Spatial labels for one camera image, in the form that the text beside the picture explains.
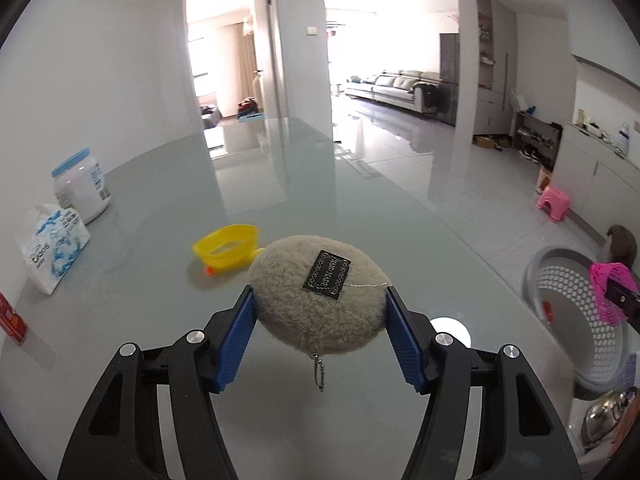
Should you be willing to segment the pink shuttlecock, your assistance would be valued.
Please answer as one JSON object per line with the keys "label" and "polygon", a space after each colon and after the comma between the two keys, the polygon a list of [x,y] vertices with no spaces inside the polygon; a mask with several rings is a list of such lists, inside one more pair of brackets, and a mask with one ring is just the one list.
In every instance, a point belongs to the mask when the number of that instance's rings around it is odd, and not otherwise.
{"label": "pink shuttlecock", "polygon": [[639,289],[623,263],[593,263],[590,283],[598,317],[609,326],[627,323],[639,331]]}

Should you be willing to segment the beige fluffy round pouch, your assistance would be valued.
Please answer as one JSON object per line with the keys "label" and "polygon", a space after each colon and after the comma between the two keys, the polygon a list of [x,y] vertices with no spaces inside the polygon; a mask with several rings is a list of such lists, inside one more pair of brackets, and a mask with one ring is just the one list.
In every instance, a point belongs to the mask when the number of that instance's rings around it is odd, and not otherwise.
{"label": "beige fluffy round pouch", "polygon": [[248,269],[258,320],[280,341],[314,362],[326,385],[323,358],[358,350],[386,325],[390,278],[355,246],[315,235],[269,244]]}

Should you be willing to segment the yellow plastic bowl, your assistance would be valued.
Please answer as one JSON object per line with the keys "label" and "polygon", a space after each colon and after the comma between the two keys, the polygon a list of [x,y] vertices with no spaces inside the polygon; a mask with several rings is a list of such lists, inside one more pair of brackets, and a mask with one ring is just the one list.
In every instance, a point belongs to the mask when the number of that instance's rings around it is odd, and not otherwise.
{"label": "yellow plastic bowl", "polygon": [[250,266],[262,251],[258,246],[259,229],[249,224],[232,224],[210,233],[192,246],[204,270],[212,266],[217,274]]}

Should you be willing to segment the red toothpaste box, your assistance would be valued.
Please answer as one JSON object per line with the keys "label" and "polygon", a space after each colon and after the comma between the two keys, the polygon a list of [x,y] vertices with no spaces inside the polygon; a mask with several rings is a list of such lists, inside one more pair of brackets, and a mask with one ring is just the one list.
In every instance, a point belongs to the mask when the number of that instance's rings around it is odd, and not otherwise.
{"label": "red toothpaste box", "polygon": [[549,301],[544,301],[542,303],[542,308],[544,309],[544,316],[546,317],[547,323],[551,325],[554,320],[552,305]]}

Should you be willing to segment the brown plush on basket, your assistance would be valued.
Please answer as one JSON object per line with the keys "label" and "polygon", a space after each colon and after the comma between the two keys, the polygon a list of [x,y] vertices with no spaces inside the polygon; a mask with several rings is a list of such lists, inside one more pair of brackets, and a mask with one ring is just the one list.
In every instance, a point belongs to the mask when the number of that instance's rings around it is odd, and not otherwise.
{"label": "brown plush on basket", "polygon": [[613,224],[606,232],[608,237],[608,261],[621,263],[628,269],[634,266],[638,256],[638,245],[634,234],[621,224]]}

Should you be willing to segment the white sideboard cabinet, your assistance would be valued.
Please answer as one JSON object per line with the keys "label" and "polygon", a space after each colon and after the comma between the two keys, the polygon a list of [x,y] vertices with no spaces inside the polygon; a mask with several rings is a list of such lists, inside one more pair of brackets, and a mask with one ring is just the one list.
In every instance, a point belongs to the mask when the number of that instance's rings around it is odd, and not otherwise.
{"label": "white sideboard cabinet", "polygon": [[551,185],[570,199],[570,211],[605,237],[613,224],[639,234],[639,168],[611,145],[574,125],[563,128]]}

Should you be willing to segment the pink plastic stool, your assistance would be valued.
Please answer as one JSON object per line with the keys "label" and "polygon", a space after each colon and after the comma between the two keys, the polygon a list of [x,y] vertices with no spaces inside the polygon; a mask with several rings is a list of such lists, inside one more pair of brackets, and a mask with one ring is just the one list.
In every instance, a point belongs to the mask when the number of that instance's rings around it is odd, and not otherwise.
{"label": "pink plastic stool", "polygon": [[570,198],[568,195],[552,185],[547,185],[540,194],[536,207],[544,210],[549,219],[555,223],[562,222],[570,210]]}

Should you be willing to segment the steel kettle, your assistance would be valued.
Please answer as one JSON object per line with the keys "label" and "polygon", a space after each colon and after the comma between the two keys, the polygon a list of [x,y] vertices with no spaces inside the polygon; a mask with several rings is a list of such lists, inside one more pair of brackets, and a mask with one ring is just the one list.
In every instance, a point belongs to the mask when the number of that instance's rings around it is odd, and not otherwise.
{"label": "steel kettle", "polygon": [[586,448],[594,448],[615,429],[637,392],[637,387],[621,392],[611,391],[588,408],[580,430]]}

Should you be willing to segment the white bottle on cabinet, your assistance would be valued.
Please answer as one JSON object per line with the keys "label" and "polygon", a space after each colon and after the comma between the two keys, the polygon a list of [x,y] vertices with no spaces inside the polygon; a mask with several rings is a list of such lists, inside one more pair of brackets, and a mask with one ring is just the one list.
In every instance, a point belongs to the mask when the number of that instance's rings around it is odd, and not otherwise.
{"label": "white bottle on cabinet", "polygon": [[618,130],[617,140],[615,145],[615,151],[622,157],[626,157],[629,152],[630,137],[629,137],[629,125],[624,122],[622,128]]}

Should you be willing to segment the open shoe rack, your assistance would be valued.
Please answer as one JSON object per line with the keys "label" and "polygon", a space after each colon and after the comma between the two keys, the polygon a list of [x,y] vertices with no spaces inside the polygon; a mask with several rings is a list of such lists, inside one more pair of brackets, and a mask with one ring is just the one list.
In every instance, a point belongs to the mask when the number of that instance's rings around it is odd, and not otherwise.
{"label": "open shoe rack", "polygon": [[552,171],[558,158],[563,127],[518,112],[514,116],[512,146],[526,159]]}

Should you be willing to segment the white blue tissue pack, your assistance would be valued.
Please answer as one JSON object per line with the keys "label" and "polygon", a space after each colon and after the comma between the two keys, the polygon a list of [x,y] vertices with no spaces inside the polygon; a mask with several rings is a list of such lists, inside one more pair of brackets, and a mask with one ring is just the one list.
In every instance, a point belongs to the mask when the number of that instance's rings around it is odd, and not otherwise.
{"label": "white blue tissue pack", "polygon": [[16,239],[28,277],[40,292],[52,295],[90,234],[74,208],[42,204],[27,211]]}

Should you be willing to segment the cardboard box on floor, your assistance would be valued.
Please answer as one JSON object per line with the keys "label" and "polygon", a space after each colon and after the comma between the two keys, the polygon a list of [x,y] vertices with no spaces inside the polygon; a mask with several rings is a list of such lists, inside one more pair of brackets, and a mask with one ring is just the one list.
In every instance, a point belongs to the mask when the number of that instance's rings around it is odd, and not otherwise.
{"label": "cardboard box on floor", "polygon": [[502,150],[502,147],[489,136],[474,136],[474,144],[479,148],[487,148],[488,150]]}

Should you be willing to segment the red soda can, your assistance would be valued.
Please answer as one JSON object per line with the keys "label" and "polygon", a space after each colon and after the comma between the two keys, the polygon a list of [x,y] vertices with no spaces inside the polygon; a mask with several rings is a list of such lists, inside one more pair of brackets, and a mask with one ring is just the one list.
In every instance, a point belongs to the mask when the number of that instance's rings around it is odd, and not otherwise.
{"label": "red soda can", "polygon": [[6,297],[0,294],[0,325],[2,330],[18,345],[24,344],[28,334],[28,325],[11,306]]}

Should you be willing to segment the white jar blue lid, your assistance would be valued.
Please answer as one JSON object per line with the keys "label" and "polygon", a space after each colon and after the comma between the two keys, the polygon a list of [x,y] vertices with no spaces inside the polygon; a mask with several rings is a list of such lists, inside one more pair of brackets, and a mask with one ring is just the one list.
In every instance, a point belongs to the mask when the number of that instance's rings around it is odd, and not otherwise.
{"label": "white jar blue lid", "polygon": [[61,162],[51,176],[58,204],[75,209],[85,224],[96,220],[110,204],[104,174],[88,148]]}

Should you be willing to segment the dark refrigerator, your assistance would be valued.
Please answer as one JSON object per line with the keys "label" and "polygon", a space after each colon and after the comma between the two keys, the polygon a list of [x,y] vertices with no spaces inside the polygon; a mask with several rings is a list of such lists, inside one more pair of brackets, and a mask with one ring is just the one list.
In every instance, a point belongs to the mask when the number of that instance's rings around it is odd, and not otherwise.
{"label": "dark refrigerator", "polygon": [[457,32],[439,35],[438,118],[450,126],[457,121],[460,76],[460,40]]}

